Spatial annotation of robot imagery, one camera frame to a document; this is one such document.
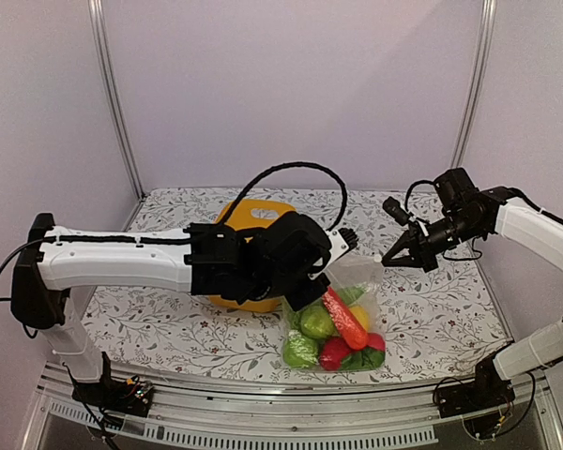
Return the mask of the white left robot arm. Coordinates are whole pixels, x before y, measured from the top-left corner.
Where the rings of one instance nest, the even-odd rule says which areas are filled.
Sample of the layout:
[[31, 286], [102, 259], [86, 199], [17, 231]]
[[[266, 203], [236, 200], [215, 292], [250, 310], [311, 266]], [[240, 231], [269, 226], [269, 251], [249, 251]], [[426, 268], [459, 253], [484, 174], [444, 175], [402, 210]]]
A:
[[16, 250], [10, 309], [41, 332], [74, 380], [101, 407], [120, 399], [120, 386], [67, 299], [86, 286], [151, 287], [219, 296], [242, 305], [284, 297], [293, 309], [329, 286], [326, 269], [351, 249], [349, 232], [326, 231], [291, 211], [270, 225], [236, 231], [224, 223], [192, 223], [166, 232], [85, 232], [36, 217]]

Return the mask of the red toy chili pepper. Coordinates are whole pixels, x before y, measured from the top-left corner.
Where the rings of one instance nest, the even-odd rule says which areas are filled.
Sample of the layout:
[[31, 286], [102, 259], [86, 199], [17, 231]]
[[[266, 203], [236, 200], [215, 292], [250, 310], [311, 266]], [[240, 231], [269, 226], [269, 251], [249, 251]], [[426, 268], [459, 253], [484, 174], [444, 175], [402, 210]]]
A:
[[358, 323], [339, 295], [332, 288], [328, 288], [322, 296], [322, 301], [339, 335], [348, 346], [356, 351], [364, 349], [368, 342], [368, 332]]

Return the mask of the clear zip top bag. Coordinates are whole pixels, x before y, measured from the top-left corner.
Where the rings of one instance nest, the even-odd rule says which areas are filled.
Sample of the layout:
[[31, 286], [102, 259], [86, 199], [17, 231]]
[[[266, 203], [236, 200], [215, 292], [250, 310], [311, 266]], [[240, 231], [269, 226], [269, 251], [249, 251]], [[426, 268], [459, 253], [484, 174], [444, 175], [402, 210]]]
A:
[[356, 372], [385, 363], [386, 341], [378, 294], [384, 266], [379, 254], [347, 255], [324, 275], [330, 285], [309, 305], [282, 303], [283, 363], [290, 369]]

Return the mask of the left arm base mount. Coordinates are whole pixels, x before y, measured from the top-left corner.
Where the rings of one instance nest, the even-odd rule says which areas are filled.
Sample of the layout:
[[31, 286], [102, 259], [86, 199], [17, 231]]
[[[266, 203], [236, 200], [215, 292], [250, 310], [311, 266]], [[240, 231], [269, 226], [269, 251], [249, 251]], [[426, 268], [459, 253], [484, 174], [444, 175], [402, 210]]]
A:
[[146, 418], [154, 396], [154, 384], [134, 375], [125, 381], [112, 377], [111, 360], [101, 353], [102, 373], [97, 382], [79, 382], [72, 378], [72, 398], [104, 412], [124, 413]]

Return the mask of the green toy cucumber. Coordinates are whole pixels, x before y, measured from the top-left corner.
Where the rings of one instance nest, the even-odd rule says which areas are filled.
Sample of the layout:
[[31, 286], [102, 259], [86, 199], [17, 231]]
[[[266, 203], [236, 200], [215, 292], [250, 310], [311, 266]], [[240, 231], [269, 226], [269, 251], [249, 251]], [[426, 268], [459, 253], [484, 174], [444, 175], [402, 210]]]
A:
[[351, 286], [340, 288], [336, 291], [337, 295], [347, 305], [353, 305], [356, 301], [367, 292], [367, 289], [362, 286]]

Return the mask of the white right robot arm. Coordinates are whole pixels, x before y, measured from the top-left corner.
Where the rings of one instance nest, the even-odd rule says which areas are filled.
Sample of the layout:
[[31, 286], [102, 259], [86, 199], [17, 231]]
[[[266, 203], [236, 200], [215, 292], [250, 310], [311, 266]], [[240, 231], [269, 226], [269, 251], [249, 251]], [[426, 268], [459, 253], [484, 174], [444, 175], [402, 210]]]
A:
[[[428, 184], [441, 206], [441, 217], [434, 222], [416, 217], [407, 201], [392, 197], [384, 201], [384, 211], [404, 228], [384, 254], [384, 266], [431, 272], [446, 251], [498, 236], [522, 255], [539, 258], [537, 268], [551, 268], [563, 278], [563, 218], [534, 203], [517, 187], [480, 189], [463, 168], [449, 169]], [[561, 361], [563, 315], [480, 363], [479, 378], [467, 386], [466, 400], [473, 408], [485, 409], [501, 396], [502, 382]]]

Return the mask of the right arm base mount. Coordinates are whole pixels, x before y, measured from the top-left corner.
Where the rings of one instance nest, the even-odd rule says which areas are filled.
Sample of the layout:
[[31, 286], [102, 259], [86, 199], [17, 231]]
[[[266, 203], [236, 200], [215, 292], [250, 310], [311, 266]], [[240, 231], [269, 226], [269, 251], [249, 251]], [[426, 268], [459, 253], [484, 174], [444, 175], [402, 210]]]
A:
[[493, 358], [494, 355], [491, 354], [475, 365], [472, 381], [463, 382], [447, 377], [433, 391], [433, 403], [442, 418], [506, 407], [504, 412], [494, 411], [464, 421], [465, 431], [479, 440], [488, 440], [499, 434], [515, 400], [511, 382], [499, 377]]

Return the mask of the green toy grape bunch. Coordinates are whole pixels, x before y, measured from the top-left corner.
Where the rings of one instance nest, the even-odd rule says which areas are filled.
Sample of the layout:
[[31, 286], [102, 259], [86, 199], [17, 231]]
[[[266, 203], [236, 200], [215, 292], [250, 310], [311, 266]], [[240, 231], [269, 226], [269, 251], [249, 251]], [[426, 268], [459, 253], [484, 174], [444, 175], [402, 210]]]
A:
[[352, 352], [341, 363], [340, 371], [374, 370], [383, 366], [386, 353], [368, 347], [358, 352]]

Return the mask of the green toy apple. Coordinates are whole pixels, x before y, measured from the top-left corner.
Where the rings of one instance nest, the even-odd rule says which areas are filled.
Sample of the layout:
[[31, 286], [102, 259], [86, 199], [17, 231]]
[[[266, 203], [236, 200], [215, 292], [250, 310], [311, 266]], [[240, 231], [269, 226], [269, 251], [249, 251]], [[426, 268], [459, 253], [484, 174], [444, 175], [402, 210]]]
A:
[[312, 368], [318, 362], [319, 345], [297, 330], [291, 330], [282, 346], [282, 359], [290, 368]]

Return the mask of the green toy pear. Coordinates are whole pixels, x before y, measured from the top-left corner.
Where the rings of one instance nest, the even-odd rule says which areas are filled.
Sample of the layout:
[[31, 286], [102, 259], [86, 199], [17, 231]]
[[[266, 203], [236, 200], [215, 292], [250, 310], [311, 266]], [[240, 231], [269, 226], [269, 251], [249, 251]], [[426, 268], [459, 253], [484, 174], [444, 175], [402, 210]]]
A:
[[313, 339], [327, 339], [336, 332], [327, 309], [321, 305], [312, 305], [301, 312], [299, 328], [303, 335]]

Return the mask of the yellow toy lemon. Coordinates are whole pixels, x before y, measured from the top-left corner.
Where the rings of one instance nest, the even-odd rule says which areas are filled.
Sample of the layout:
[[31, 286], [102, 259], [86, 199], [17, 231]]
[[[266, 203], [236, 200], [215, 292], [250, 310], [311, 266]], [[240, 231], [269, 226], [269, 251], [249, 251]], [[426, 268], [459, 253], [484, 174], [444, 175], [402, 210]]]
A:
[[370, 316], [367, 310], [360, 305], [350, 307], [351, 313], [355, 316], [358, 323], [362, 326], [362, 328], [368, 332], [370, 330], [371, 321]]

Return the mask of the red toy tomato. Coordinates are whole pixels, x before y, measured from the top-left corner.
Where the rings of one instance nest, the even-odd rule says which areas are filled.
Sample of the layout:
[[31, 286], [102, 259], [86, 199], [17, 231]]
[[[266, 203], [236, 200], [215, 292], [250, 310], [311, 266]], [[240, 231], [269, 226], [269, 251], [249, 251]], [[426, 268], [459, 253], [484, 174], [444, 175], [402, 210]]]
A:
[[326, 371], [338, 371], [342, 361], [352, 352], [353, 350], [342, 337], [331, 337], [325, 342], [319, 354], [319, 366]]

